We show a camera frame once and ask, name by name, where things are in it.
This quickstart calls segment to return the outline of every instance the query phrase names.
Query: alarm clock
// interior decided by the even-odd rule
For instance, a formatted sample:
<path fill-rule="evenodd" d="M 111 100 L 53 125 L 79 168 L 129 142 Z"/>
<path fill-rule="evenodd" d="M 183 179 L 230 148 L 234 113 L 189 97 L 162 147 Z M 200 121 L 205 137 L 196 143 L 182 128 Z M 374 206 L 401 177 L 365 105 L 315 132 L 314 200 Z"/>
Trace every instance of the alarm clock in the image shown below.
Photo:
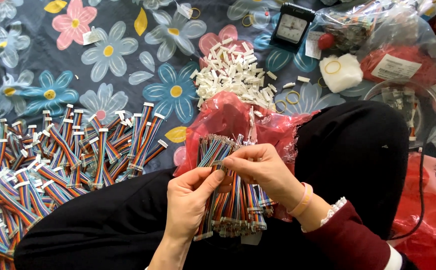
<path fill-rule="evenodd" d="M 289 2 L 281 6 L 280 12 L 281 15 L 271 36 L 270 45 L 297 53 L 306 30 L 314 20 L 315 12 Z"/>

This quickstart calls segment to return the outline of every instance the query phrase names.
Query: pink wristband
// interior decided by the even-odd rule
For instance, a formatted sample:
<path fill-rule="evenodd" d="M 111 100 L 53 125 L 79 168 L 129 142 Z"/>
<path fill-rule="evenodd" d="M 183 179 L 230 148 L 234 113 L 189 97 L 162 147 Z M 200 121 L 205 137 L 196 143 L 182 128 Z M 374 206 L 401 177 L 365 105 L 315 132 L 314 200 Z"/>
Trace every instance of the pink wristband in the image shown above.
<path fill-rule="evenodd" d="M 306 208 L 308 208 L 308 205 L 311 203 L 311 199 L 313 198 L 313 187 L 305 182 L 301 182 L 303 186 L 305 186 L 305 194 L 303 194 L 303 198 L 299 201 L 299 204 L 288 214 L 290 214 L 293 217 L 298 217 L 301 215 Z"/>

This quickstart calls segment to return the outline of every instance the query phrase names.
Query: red ball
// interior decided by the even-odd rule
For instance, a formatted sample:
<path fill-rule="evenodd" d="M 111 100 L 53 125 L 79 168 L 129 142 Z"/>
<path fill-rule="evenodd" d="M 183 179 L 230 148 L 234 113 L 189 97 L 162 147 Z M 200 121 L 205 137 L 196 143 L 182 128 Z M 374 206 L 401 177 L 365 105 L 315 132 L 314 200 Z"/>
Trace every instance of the red ball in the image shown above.
<path fill-rule="evenodd" d="M 333 46 L 334 43 L 335 43 L 335 36 L 329 33 L 323 34 L 318 39 L 318 48 L 320 48 L 320 50 L 326 50 L 331 48 L 331 46 Z"/>

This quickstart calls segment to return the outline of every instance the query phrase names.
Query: black pants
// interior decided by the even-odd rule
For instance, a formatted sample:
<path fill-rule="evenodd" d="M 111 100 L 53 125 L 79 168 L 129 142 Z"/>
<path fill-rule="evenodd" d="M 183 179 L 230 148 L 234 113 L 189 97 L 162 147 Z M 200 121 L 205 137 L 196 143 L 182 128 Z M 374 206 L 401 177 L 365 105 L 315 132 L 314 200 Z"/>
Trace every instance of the black pants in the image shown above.
<path fill-rule="evenodd" d="M 406 175 L 407 133 L 401 116 L 382 103 L 355 101 L 323 109 L 299 128 L 295 175 L 330 204 L 346 197 L 364 224 L 387 239 Z M 16 268 L 144 269 L 165 229 L 173 172 L 149 173 L 65 203 L 19 243 Z M 266 222 L 257 246 L 216 235 L 193 242 L 185 268 L 333 269 L 296 220 Z"/>

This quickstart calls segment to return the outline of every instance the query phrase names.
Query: small paper tag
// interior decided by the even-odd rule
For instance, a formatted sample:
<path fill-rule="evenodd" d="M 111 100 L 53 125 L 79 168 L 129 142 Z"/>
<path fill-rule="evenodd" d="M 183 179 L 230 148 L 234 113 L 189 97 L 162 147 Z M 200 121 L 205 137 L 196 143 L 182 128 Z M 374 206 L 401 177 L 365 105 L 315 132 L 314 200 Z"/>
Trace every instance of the small paper tag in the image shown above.
<path fill-rule="evenodd" d="M 193 14 L 193 10 L 191 10 L 189 7 L 185 6 L 184 4 L 178 5 L 178 3 L 176 3 L 176 11 L 178 11 L 179 14 L 188 18 L 188 20 L 191 18 Z"/>
<path fill-rule="evenodd" d="M 321 59 L 321 50 L 318 47 L 318 40 L 323 35 L 323 32 L 317 32 L 317 31 L 309 31 L 308 37 L 306 38 L 306 44 L 305 44 L 305 55 Z"/>
<path fill-rule="evenodd" d="M 420 63 L 411 62 L 408 60 L 403 60 L 385 54 L 383 59 L 371 72 L 371 75 L 389 80 L 395 78 L 411 78 L 415 75 L 416 71 L 421 67 Z"/>
<path fill-rule="evenodd" d="M 263 233 L 261 231 L 255 233 L 255 234 L 250 234 L 247 236 L 242 236 L 241 237 L 241 243 L 245 244 L 245 245 L 253 245 L 253 246 L 257 246 L 260 243 L 261 240 L 261 235 Z"/>
<path fill-rule="evenodd" d="M 100 40 L 101 38 L 98 35 L 97 31 L 95 30 L 94 26 L 91 28 L 91 31 L 83 34 L 83 45 L 95 43 Z"/>

